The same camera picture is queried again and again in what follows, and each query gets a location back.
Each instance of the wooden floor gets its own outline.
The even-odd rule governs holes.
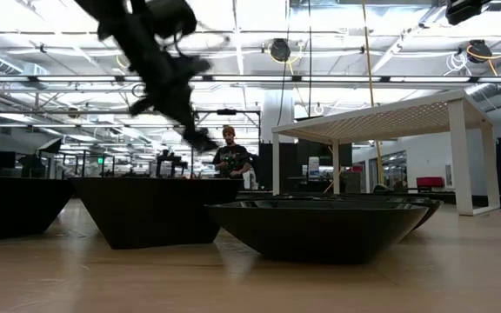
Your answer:
[[[501,211],[439,211],[376,262],[262,259],[215,244],[111,250],[78,201],[38,237],[0,242],[0,312],[501,313]]]

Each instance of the man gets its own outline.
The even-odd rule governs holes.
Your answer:
[[[224,127],[222,134],[225,146],[217,151],[214,166],[222,178],[243,179],[243,174],[251,169],[247,149],[235,143],[233,127]]]

